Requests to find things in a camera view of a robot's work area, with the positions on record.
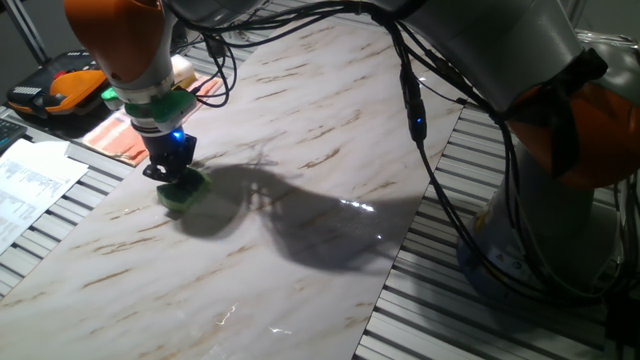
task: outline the wire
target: wire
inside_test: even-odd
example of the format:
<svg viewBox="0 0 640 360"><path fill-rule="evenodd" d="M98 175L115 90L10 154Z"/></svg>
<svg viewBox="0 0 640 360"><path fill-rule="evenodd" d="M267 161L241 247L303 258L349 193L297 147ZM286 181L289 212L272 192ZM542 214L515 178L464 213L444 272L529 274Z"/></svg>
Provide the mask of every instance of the wire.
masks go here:
<svg viewBox="0 0 640 360"><path fill-rule="evenodd" d="M224 89L225 89L225 97L224 100L220 103L220 104L211 104L208 103L202 99L200 99L199 97L196 97L196 100L198 100L199 103L201 103L204 106L208 106L210 108L221 108L225 105L227 105L227 103L229 102L229 83L227 82L227 76L224 74L222 65L220 64L220 62L218 61L218 59L216 57L213 58L213 62L216 64L216 67L218 68L218 72L220 73L220 77L222 78L222 83L224 84Z"/></svg>
<svg viewBox="0 0 640 360"><path fill-rule="evenodd" d="M229 45L224 40L219 40L219 41L222 41L225 44L225 46L227 48L227 51L229 52L229 57L231 58L231 63L233 64L233 82L231 83L231 86L229 87L229 89L226 90L224 93L222 93L222 94L214 94L214 95L199 95L198 97L200 97L202 99L226 96L227 94L229 94L236 87L236 83L237 83L237 80L238 80L238 63L236 62L236 57L233 54L233 50L231 50Z"/></svg>
<svg viewBox="0 0 640 360"><path fill-rule="evenodd" d="M198 36L198 38L196 38L195 40L193 40L191 42L188 42L186 44L174 47L173 49L171 49L171 53L175 54L176 52L178 52L178 51L180 51L180 50L182 50L182 49L184 49L186 47L202 44L203 42L204 42L204 40L201 39L200 36Z"/></svg>
<svg viewBox="0 0 640 360"><path fill-rule="evenodd" d="M424 82L422 82L422 80L420 80L419 78L417 78L417 79L418 79L418 82L420 83L420 85L422 85L422 86L423 86L423 87L425 87L427 90L431 91L432 93L434 93L434 94L438 95L439 97L441 97L441 98L443 98L443 99L445 99L445 100L447 100L447 101L451 101L452 103L458 103L458 101L460 101L460 100L464 100L464 99L461 99L461 98L458 98L458 99L456 99L456 100L453 100L452 98L448 98L448 97L446 97L446 96L444 96L444 95L440 94L439 92L435 91L432 87L430 87L429 85L427 85L427 84L425 84Z"/></svg>
<svg viewBox="0 0 640 360"><path fill-rule="evenodd" d="M388 32L389 35L391 36L391 39L393 41L393 45L394 45L394 49L400 59L401 62L401 85L402 85L402 90L403 90L403 94L405 95L405 104L408 106L407 110L409 112L409 117L410 117L410 121L411 121L411 110L415 110L415 106L416 103L415 101L419 101L419 104L422 106L422 112L424 113L424 106L422 105L422 101L420 99L420 91L419 91L419 85L421 83L421 81L419 81L419 79L417 79L415 77L415 74L413 73L412 69L411 69L411 58L414 58L415 60L417 60L420 64L422 64L423 66L425 66L427 69L429 69L430 71L434 72L436 75L438 75L439 77L441 77L443 80L447 81L451 86L453 86L454 88L458 89L461 93L463 93L465 96L467 96L469 99L471 99L474 103L476 103L478 105L479 108L483 109L484 111L486 111L492 119L494 119L494 121L496 122L496 124L498 124L498 126L500 127L500 130L502 132L503 138L504 138L504 142L505 142L505 185L506 185L506 193L509 194L509 196L507 196L507 203L508 203L508 208L509 208L509 220L510 220L510 224L512 226L512 229L515 229L515 231L517 232L518 235L521 235L522 232L522 228L521 228L521 224L520 224L520 213L519 213L519 201L518 201L518 192L519 192L519 188L520 188L520 181L519 181L519 168L518 168L518 163L517 163L517 157L515 154L515 148L513 146L513 142L511 141L511 135L510 135L510 131L506 125L506 123L504 122L504 120L502 120L498 114L495 112L495 110L493 109L493 107L491 107L491 105L484 99L482 98L479 94L477 94L475 92L475 90L473 89L472 86L470 86L468 83L466 83L466 81L464 80L464 78L462 77L462 75L460 75L457 70L455 70L455 68L453 68L451 65L448 64L448 62L445 59L442 59L440 57L438 57L435 53L433 53L431 50L427 49L420 41L419 39L411 32L411 30L404 24L402 24L401 22L396 21L396 19L387 11L383 10L382 8L368 3L368 2L361 2L361 1L323 1L323 2L317 2L317 3L313 3L313 4L309 4L309 5L305 5L305 6L301 6L298 8L294 8L294 9L290 9L290 10L286 10L280 13L276 13L270 16L266 16L263 18L259 18L259 19L249 19L249 21L245 21L239 24L232 24L230 26L227 27L222 27L222 28L207 28L207 27L203 27L203 26L199 26L193 23L190 23L188 21L185 21L185 19L182 18L182 16L177 13L175 11L175 9L173 8L172 5L172 0L165 0L165 4L169 7L169 9L176 14L176 17L178 17L178 19L180 19L181 21L183 21L186 26L190 29L193 30L197 30L200 31L203 35L205 36L214 36L214 35L221 35L225 32L229 32L229 31L252 31L252 30L266 30L266 29L276 29L276 28L280 28L282 26L288 25L293 23L294 21L298 21L298 20L303 20L303 19L310 19L307 20L305 22L303 22L302 24L296 25L295 27L280 33L274 37L271 37L269 39L265 39L263 41L258 41L258 42L254 42L254 43L248 43L248 44L234 44L234 43L228 43L225 42L227 48L230 51L230 55L233 56L231 48L249 48L249 47L254 47L254 46L259 46L259 45L264 45L264 44L268 44L270 42L276 41L278 39L281 39L285 36L288 36L290 34L293 34L301 29L304 29L308 26L311 26L317 22L320 22L328 17L334 16L336 14L341 14L341 13L352 13L352 14L357 14L359 15L360 13L366 13L371 15L372 19L378 23L379 25L381 25L382 27L384 27ZM413 49L411 49L405 42L404 39L402 37L402 33L400 32L400 28L402 28L403 30L405 30L405 32L409 35L409 37L411 38L411 40L417 44L417 46L425 53L425 56L427 56L429 58L429 60L431 60L432 63L430 63L429 61L427 61L426 59L422 58L422 56L420 56L416 51L414 51ZM205 104L206 106L210 106L210 107L222 107L224 106L228 100L229 100L229 92L233 89L233 87L235 86L235 82L237 79L237 69L236 69L236 65L235 65L235 61L234 61L234 83L232 84L232 86L230 87L227 81L226 76L224 75L223 69L220 66L220 63L217 61L217 59L214 58L214 61L216 63L216 66L218 67L218 71L221 74L221 77L223 79L224 82L224 86L225 86L225 93L224 94L219 94L219 96L224 96L225 99L222 103L220 104L209 104L206 101L202 100L200 97L198 97L198 101ZM429 88L428 86L426 86L424 83L422 84L423 86L425 86L427 89L429 89L430 91L433 91L434 93L436 93L438 96L441 96L442 98L452 101L452 102L457 102L455 100L452 100L450 98L444 97L442 94L439 94L437 92L435 92L433 89ZM546 298L540 298L539 296L533 296L531 294L529 294L528 292L523 292L522 290L516 288L515 286L511 285L509 282L507 282L507 280L517 284L518 286L527 289L528 291L531 292L535 292L537 294L540 294L542 296L551 296L551 294L545 290L545 289L540 289L536 286L533 286L527 282L524 282L516 277L514 277L513 275L507 273L506 271L502 270L500 267L498 267L497 265L495 265L488 257L486 254L484 254L484 252L479 248L478 244L475 243L473 236L470 234L469 230L467 229L467 227L465 226L464 222L461 220L460 216L458 215L457 211L455 210L455 208L453 207L453 205L451 204L449 198L447 197L447 195L445 194L444 190L442 189L440 183L437 181L435 174L433 173L433 169L431 169L429 163L428 163L428 158L425 154L425 150L424 150L424 144L422 143L422 141L416 141L416 145L418 147L418 150L420 152L421 158L423 160L423 163L425 165L425 168L427 169L427 172L429 173L429 176L431 178L431 184L434 188L434 190L436 191L436 194L438 195L438 200L443 208L443 211L445 212L445 214L447 215L447 218L449 219L449 221L451 222L451 224L453 225L454 229L456 230L456 232L458 233L461 241L464 242L464 244L470 249L470 251L472 252L472 254L480 261L480 263L483 265L483 267L485 269L487 269L487 273L490 274L491 276L493 276L493 278L498 281L499 283L501 283L505 288L509 289L510 291L512 291L513 293L519 294L522 297L525 297L527 299L536 301L536 302L541 302L541 303L545 303L545 304L551 304L551 305L555 305L555 306L570 306L572 304L567 303L565 301L555 301L555 300L551 300L551 299L546 299ZM515 202L516 202L516 206L515 206L515 211L514 214L511 213L511 205L510 205L510 179L513 178L513 187L514 190L516 191L516 197L515 197ZM577 303L579 303L580 305L585 305L585 304L589 304L592 305L594 304L593 301L576 301Z"/></svg>

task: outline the black cable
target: black cable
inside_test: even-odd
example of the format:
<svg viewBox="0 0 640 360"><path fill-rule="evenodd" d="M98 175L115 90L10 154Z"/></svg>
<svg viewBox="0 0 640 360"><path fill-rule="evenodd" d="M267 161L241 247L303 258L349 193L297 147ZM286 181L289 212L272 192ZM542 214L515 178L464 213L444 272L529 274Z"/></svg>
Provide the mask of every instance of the black cable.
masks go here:
<svg viewBox="0 0 640 360"><path fill-rule="evenodd" d="M178 50L184 49L186 47L189 46L194 46L194 45L198 45L198 44L202 44L204 42L204 40L200 39L199 37L196 38L195 40L188 42L186 44L180 45L180 46L176 46L173 49L171 49L171 54L175 54Z"/></svg>
<svg viewBox="0 0 640 360"><path fill-rule="evenodd" d="M200 98L205 99L205 98L216 98L216 97L226 96L236 87L236 83L238 79L238 63L236 62L236 57L233 54L233 50L231 50L231 48L227 45L227 43L224 40L223 42L227 47L227 51L229 52L229 57L231 58L231 63L233 64L233 82L231 83L229 90L225 91L224 93L214 94L214 95L199 95L198 97Z"/></svg>
<svg viewBox="0 0 640 360"><path fill-rule="evenodd" d="M447 100L447 101L451 101L452 103L456 103L456 104L460 104L462 106L466 105L466 100L462 99L462 98L457 98L456 100L453 100L452 98L446 97L444 95L442 95L441 93L437 92L435 89L433 89L432 87L430 87L429 85L425 84L424 82L422 82L422 80L420 80L418 78L418 82L420 83L420 85L424 86L427 90L431 91L432 93L436 94L437 96Z"/></svg>
<svg viewBox="0 0 640 360"><path fill-rule="evenodd" d="M258 42L255 42L255 43L249 43L249 44L227 43L227 45L229 47L232 47L232 48L246 49L246 48L250 48L250 47L255 47L255 46L268 44L270 42L273 42L273 41L276 41L276 40L280 40L285 36L291 35L291 34L295 33L296 31L302 30L302 29L304 29L304 28L306 28L308 26L311 26L311 25L313 25L313 24L315 24L317 22L320 22L320 21L322 21L324 19L327 19L327 18L329 18L329 17L331 17L333 15L335 15L335 14L331 13L331 14L320 15L320 16L312 19L312 20L309 20L309 21L307 21L307 22L305 22L303 24L300 24L300 25L298 25L298 26L296 26L296 27L294 27L292 29L289 29L289 30L283 32L283 33L280 33L280 34L278 34L276 36L273 36L273 37L270 37L268 39L265 39L265 40L262 40L262 41L258 41Z"/></svg>
<svg viewBox="0 0 640 360"><path fill-rule="evenodd" d="M168 6L170 7L170 9L172 8L170 0L165 0L168 4ZM401 68L402 68L402 73L401 73L401 83L403 86L403 93L407 94L407 93L411 93L415 91L415 87L413 82L415 82L415 85L418 84L417 79L415 78L415 75L413 74L413 71L411 70L411 61L410 61L410 57L413 57L414 59L416 59L418 62L420 62L423 66L425 66L427 69L431 70L432 72L434 72L436 75L440 76L443 80L447 81L449 84L451 84L453 87L455 87L456 89L458 89L459 91L461 91L463 94L465 94L467 97L469 97L469 99L471 99L473 102L475 102L478 107L480 107L481 109L485 110L487 113L489 113L489 115L494 119L494 121L496 121L495 119L498 119L497 114L495 113L494 109L489 105L489 103L482 98L480 95L478 95L475 90L473 89L473 87L471 87L470 85L468 85L466 82L463 81L459 81L455 79L455 75L457 74L458 76L459 73L453 73L452 75L447 74L443 71L441 71L440 69L438 69L438 67L436 65L432 65L431 63L429 63L427 60L423 59L419 54L417 54L413 49L411 49L409 46L407 46L407 44L405 44L403 38L402 38L402 34L400 33L400 30L398 29L398 25L400 25L400 27L404 27L403 24L398 24L391 16L390 13L384 11L383 9L377 7L374 4L371 3L367 3L367 2L354 2L354 1L343 1L343 2L336 2L336 1L325 1L325 2L319 2L319 3L314 3L314 4L310 4L310 5L306 5L300 8L295 8L295 9L290 9L281 13L277 13L274 15L270 15L261 19L257 19L257 20L252 20L252 21L248 21L248 22L243 22L241 24L236 24L236 25L232 25L232 26L228 26L225 28L205 28L205 27L201 27L201 26L197 26L195 24L188 24L187 27L195 29L195 30L199 30L201 31L203 34L209 34L209 35L219 35L222 34L224 32L228 32L228 31L235 31L235 30L256 30L256 29L270 29L270 28L278 28L278 27L282 27L284 25L290 24L293 21L296 20L301 20L304 18L312 18L309 21L306 21L300 25L297 25L296 27L289 29L281 34L278 34L270 39L266 39L263 41L259 41L259 42L255 42L255 43L250 43L250 44L232 44L232 43L227 43L227 46L229 48L234 47L234 48L248 48L248 47L254 47L254 46L259 46L259 45L263 45L263 44L267 44L270 43L272 41L276 41L278 39L281 39L287 35L290 35L296 31L299 31L305 27L308 27L312 24L315 24L319 21L322 21L330 16L339 14L339 13L354 13L354 14L360 14L360 12L362 13L368 13L369 15L371 15L372 19L374 21L376 21L378 24L380 24L381 26L383 26L390 34L392 40L393 40L393 44L394 44L394 48L396 50L396 53L398 54L398 57L400 58L401 61ZM424 51L424 49L426 49L424 47L424 45L422 45L420 43L420 41L417 39L417 37L415 37L415 35L413 35L411 33L411 31L406 28L406 31L408 34L410 34L410 37L412 38L412 40L414 42L416 42L416 44L418 44L419 47L421 47L421 50ZM430 59L438 64L438 62L446 62L446 60L441 59L439 57L437 57L437 55L435 55L433 52L429 51L427 49L427 51L425 51L425 55L427 57L430 57ZM228 85L226 76L224 76L224 73L222 72L222 69L220 68L220 64L218 63L218 61L216 59L214 59L214 61L216 62L216 66L218 67L219 71L222 73L223 75L223 82L225 84L225 100L223 101L223 103L218 104L218 105L213 105L213 104L208 104L205 101L198 99L198 101L204 103L207 106L210 107L221 107L224 106L224 104L227 103L228 99L229 99L229 91L230 91L230 87ZM516 189L516 191L519 191L519 174L518 174L518 166L517 166L517 158L515 156L515 149L513 147L513 143L511 142L511 137L510 137L510 132L508 131L508 128L506 127L506 124L503 121L496 121L498 123L499 126L501 126L501 131L503 133L503 137L505 138L505 152L506 152L506 158L507 158L507 162L505 165L505 168L507 170L507 173L505 174L506 179L509 178L509 172L511 172L513 174L514 177L514 188ZM466 228L464 222L460 219L460 216L458 215L457 211L455 210L455 208L453 207L453 205L451 204L450 200L448 199L448 197L446 196L446 194L444 193L444 190L442 189L442 187L440 186L440 184L438 183L437 179L435 178L435 174L433 173L433 170L431 169L431 167L428 164L428 159L426 157L425 151L424 151L424 145L421 142L416 142L416 144L418 145L418 149L421 153L421 157L423 159L423 162L425 163L425 167L427 168L427 172L429 173L429 176L431 177L431 183L436 191L436 193L438 194L438 200L440 201L440 204L443 208L443 211L445 212L445 214L447 215L447 218L449 219L449 221L452 223L453 227L455 228L456 232L458 233L458 235L460 236L461 241L463 241L465 243L465 245L472 251L473 255L478 258L482 265L488 270L488 274L491 274L499 283L501 283L503 286L505 286L507 289L511 290L512 292L519 294L525 298L531 299L533 301L537 301L537 302L542 302L542 303L546 303L546 304L551 304L551 305L556 305L556 306L569 306L571 304L567 304L564 302L559 302L559 301L551 301L551 300L547 300L547 299L541 299L538 298L536 296L532 296L530 294L524 293L521 290L511 286L511 284L507 283L505 279L508 279L518 285L520 285L521 287L524 287L530 291L534 291L537 293L540 293L542 295L550 295L547 291L543 290L543 289L539 289L537 287L534 287L532 285L530 285L529 283L523 282L520 279L515 278L513 275L507 273L506 271L500 269L498 266L496 266L495 264L493 264L493 262L481 251L481 249L478 247L478 245L475 243L475 241L473 241L473 237L471 236L469 230ZM516 217L513 221L514 226L517 229L520 229L520 225L519 225L519 215L518 215L518 209L516 207Z"/></svg>
<svg viewBox="0 0 640 360"><path fill-rule="evenodd" d="M213 62L216 64L216 67L218 68L218 72L220 73L220 77L222 78L222 83L224 84L224 89L225 89L224 100L220 104L211 104L200 99L199 97L196 97L196 100L198 100L198 102L201 103L202 105L208 106L210 108L221 108L227 105L227 103L229 102L229 83L227 82L227 76L224 74L222 65L220 65L220 62L216 57L213 58Z"/></svg>

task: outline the end effector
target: end effector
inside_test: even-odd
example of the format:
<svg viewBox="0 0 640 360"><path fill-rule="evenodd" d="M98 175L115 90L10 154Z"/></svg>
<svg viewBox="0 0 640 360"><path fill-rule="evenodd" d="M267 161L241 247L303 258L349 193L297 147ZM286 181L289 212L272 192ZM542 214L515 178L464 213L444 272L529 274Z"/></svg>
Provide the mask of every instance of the end effector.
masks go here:
<svg viewBox="0 0 640 360"><path fill-rule="evenodd" d="M182 129L182 119L195 107L196 99L172 90L170 44L176 18L219 26L259 2L64 0L71 28L125 103L132 126L149 151L151 164L145 176L180 181L196 146L196 138Z"/></svg>

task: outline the robotic arm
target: robotic arm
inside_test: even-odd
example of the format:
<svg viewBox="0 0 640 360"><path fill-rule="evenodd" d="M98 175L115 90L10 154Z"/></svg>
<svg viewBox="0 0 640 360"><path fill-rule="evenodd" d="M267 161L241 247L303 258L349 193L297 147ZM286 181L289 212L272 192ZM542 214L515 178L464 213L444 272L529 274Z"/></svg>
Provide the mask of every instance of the robotic arm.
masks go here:
<svg viewBox="0 0 640 360"><path fill-rule="evenodd" d="M588 143L592 140L583 136L585 131L593 133L596 129L602 136L602 124L594 127L592 119L598 117L594 112L603 112L598 111L593 99L585 99L586 90L580 89L587 81L601 77L606 64L594 51L585 51L557 0L373 2L429 40L478 90L495 114L513 117L509 114L515 115L516 105L521 105L517 115L526 124L513 126L513 130L554 176L565 175L564 179L576 186L596 187L609 185L640 167L640 135L631 133L631 127L610 128L612 116L625 117L624 109L616 115L600 109L605 114L600 121L607 122L607 133L615 140L612 143L625 144L617 148L618 153L626 155L628 166L606 167L594 159L577 163L580 155L585 155L580 149L593 147ZM176 18L211 28L229 23L258 3L65 0L72 29L127 104L133 126L144 139L151 158L145 171L148 177L178 181L195 149L196 139L184 134L180 125L181 115L193 106L194 99L171 91L169 44ZM602 95L615 98L622 107L639 104L634 100L640 99L616 95L620 81L602 82ZM622 87L629 88L626 82ZM554 129L553 134L537 131L540 117L545 118L542 125ZM575 122L582 130L579 140L575 128L560 126L567 122ZM620 126L622 122L628 121L614 121ZM610 176L596 176L604 172Z"/></svg>

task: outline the black connector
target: black connector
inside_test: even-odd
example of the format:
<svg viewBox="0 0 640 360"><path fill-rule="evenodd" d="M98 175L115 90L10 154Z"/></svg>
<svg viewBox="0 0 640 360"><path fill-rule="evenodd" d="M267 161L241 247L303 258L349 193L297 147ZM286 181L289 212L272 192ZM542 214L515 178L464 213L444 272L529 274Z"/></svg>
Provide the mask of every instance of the black connector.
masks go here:
<svg viewBox="0 0 640 360"><path fill-rule="evenodd" d="M400 84L404 96L404 107L407 109L411 139L421 143L427 138L427 112L422 102L420 84L410 68L403 67L400 70Z"/></svg>

